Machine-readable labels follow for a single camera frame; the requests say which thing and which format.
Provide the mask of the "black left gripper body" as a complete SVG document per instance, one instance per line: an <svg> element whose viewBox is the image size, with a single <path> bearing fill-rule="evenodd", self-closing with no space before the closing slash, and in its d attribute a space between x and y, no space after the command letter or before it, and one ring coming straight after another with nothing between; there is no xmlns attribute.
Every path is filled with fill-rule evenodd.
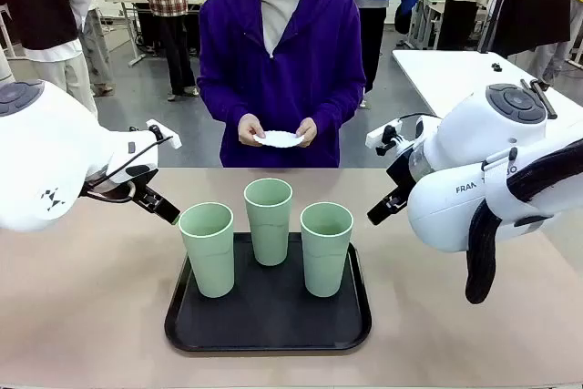
<svg viewBox="0 0 583 389"><path fill-rule="evenodd" d="M154 190L148 185L156 176L158 170L148 165L132 165L119 172L121 184L119 194L151 194Z"/></svg>

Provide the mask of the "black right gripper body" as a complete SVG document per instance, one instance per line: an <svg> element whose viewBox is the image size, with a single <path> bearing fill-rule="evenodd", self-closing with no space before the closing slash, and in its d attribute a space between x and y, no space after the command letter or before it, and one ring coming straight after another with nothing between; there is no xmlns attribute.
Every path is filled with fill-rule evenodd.
<svg viewBox="0 0 583 389"><path fill-rule="evenodd" d="M408 200L409 194L416 184L409 166L411 154L412 150L405 150L395 158L386 170L387 175L396 185L396 188L389 193L392 200Z"/></svg>

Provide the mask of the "pale green plastic cup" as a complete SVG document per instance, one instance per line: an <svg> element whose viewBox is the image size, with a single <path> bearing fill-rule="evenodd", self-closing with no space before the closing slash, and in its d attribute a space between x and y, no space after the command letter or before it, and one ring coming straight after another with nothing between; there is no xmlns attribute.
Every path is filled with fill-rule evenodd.
<svg viewBox="0 0 583 389"><path fill-rule="evenodd" d="M190 266L205 297L222 297L234 286L233 220L232 210L218 202L194 205L179 218Z"/></svg>
<svg viewBox="0 0 583 389"><path fill-rule="evenodd" d="M287 257L292 195L292 186L275 178L256 179L243 192L254 256L263 266Z"/></svg>
<svg viewBox="0 0 583 389"><path fill-rule="evenodd" d="M314 296L327 298L340 290L354 219L344 206L317 202L300 216L304 284Z"/></svg>

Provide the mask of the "white scalloped paper coaster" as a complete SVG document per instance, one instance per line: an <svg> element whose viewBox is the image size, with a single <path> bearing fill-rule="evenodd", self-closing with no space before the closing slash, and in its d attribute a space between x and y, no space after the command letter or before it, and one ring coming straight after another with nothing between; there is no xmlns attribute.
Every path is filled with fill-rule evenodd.
<svg viewBox="0 0 583 389"><path fill-rule="evenodd" d="M264 137L253 136L254 140L263 146L272 148L294 148L302 144L304 136L297 136L287 131L269 130L264 132Z"/></svg>

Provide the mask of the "person's right forearm purple sleeve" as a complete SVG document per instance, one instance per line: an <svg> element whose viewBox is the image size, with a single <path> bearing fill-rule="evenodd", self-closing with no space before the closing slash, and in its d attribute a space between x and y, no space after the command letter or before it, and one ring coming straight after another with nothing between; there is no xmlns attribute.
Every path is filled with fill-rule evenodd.
<svg viewBox="0 0 583 389"><path fill-rule="evenodd" d="M198 85L202 100L214 119L236 128L250 113L247 103L232 87L205 77L199 78Z"/></svg>

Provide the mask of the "person's left forearm purple sleeve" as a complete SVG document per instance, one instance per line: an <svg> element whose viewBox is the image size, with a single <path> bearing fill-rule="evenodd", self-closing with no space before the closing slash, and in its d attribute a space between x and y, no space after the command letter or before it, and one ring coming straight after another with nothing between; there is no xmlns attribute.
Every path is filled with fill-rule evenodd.
<svg viewBox="0 0 583 389"><path fill-rule="evenodd" d="M359 107L364 92L364 84L346 82L335 86L312 113L312 120L319 135L327 131L338 131L343 123L350 120Z"/></svg>

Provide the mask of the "person's left hand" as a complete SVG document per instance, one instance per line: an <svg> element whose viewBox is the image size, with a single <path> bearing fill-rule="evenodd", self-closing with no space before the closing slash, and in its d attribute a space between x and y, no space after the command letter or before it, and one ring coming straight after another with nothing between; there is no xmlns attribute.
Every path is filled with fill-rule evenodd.
<svg viewBox="0 0 583 389"><path fill-rule="evenodd" d="M318 129L314 120L312 118L305 118L296 131L296 137L302 140L299 147L309 147L317 136L317 132Z"/></svg>

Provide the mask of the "person's right hand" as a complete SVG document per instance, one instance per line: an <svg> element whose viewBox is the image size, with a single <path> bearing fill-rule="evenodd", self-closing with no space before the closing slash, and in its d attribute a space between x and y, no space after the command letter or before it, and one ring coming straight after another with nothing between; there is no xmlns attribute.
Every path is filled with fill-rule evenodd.
<svg viewBox="0 0 583 389"><path fill-rule="evenodd" d="M239 142L246 146L261 147L257 138L265 138L260 121L252 114L245 114L240 118L238 125Z"/></svg>

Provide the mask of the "white table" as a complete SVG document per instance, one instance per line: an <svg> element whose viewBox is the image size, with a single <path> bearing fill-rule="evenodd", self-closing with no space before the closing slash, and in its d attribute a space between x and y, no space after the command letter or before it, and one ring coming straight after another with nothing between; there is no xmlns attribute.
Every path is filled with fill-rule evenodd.
<svg viewBox="0 0 583 389"><path fill-rule="evenodd" d="M471 93L487 85L519 85L534 78L503 57L488 52L394 50L393 58L425 104L443 117ZM491 65L498 63L501 72Z"/></svg>

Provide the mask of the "person in grey trousers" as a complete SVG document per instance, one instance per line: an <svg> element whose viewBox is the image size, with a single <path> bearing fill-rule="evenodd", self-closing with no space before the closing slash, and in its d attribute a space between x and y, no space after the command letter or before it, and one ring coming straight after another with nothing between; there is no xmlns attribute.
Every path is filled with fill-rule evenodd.
<svg viewBox="0 0 583 389"><path fill-rule="evenodd" d="M111 96L114 80L95 0L90 0L87 7L76 4L76 1L71 0L71 8L76 19L80 19L79 40L87 62L91 89L95 97Z"/></svg>

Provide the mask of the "black plastic serving tray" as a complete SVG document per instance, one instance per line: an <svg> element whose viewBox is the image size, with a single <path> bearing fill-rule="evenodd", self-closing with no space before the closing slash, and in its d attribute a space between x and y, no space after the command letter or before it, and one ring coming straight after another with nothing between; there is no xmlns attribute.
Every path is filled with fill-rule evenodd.
<svg viewBox="0 0 583 389"><path fill-rule="evenodd" d="M207 298L184 263L164 322L173 347L186 353L340 352L359 346L371 331L354 246L347 251L340 290L329 298L304 286L298 232L290 233L288 256L275 267L256 262L248 232L235 233L234 273L228 294Z"/></svg>

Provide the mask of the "person in purple hoodie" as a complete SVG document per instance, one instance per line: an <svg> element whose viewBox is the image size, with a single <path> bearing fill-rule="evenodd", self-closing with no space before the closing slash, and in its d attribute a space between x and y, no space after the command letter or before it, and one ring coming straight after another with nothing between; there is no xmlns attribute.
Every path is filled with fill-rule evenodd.
<svg viewBox="0 0 583 389"><path fill-rule="evenodd" d="M295 133L335 86L365 84L353 0L207 0L199 13L200 77L233 88L263 131ZM251 147L225 126L226 168L336 168L338 131L307 148Z"/></svg>

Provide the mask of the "black folded tripod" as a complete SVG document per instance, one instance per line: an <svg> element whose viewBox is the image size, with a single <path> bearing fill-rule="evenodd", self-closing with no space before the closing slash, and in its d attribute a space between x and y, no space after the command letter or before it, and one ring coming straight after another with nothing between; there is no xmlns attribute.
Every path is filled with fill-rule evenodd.
<svg viewBox="0 0 583 389"><path fill-rule="evenodd" d="M550 120L557 119L557 112L547 99L545 92L550 88L550 85L545 81L533 79L529 83L525 79L521 80L521 85L524 89L532 91L536 98L535 101L540 103L547 112L547 118Z"/></svg>

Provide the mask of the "black slanted stand pole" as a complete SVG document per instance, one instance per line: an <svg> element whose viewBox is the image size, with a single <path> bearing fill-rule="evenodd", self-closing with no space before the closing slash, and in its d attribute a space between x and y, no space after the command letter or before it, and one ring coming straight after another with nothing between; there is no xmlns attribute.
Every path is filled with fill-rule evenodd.
<svg viewBox="0 0 583 389"><path fill-rule="evenodd" d="M491 50L495 38L496 27L504 0L494 0L492 5L488 8L487 20L485 21L486 28L481 36L477 51L485 54Z"/></svg>

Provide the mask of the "person in black coat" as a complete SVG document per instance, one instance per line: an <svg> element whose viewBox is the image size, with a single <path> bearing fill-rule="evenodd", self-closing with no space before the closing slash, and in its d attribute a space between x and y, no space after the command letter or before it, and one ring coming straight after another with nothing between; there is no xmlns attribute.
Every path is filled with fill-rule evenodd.
<svg viewBox="0 0 583 389"><path fill-rule="evenodd" d="M504 0L491 50L503 57L532 50L529 74L551 84L580 25L578 0Z"/></svg>

